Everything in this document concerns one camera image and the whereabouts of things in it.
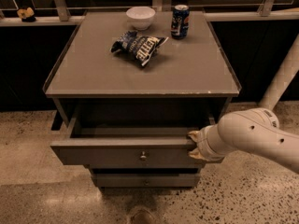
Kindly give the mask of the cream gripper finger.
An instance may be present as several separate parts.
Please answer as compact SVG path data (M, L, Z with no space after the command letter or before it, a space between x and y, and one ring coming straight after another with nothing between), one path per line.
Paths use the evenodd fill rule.
M193 142L197 143L199 138L199 131L190 131L188 132L188 136L193 140Z
M197 159L197 160L203 159L203 156L201 155L201 153L199 152L199 150L197 148L192 151L189 151L188 155L193 159Z

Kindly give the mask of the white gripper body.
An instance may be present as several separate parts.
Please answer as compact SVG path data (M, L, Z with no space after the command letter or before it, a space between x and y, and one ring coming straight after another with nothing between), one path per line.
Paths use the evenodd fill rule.
M235 151L220 137L217 125L209 125L197 131L194 135L196 149L194 157L205 161L218 161Z

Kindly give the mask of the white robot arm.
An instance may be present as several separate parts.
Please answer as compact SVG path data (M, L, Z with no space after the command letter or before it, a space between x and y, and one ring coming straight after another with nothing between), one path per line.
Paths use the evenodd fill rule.
M299 173L299 135L279 128L273 108L299 71L299 36L289 49L257 108L235 111L221 117L215 125L189 132L196 148L189 156L218 161L241 150L267 158Z

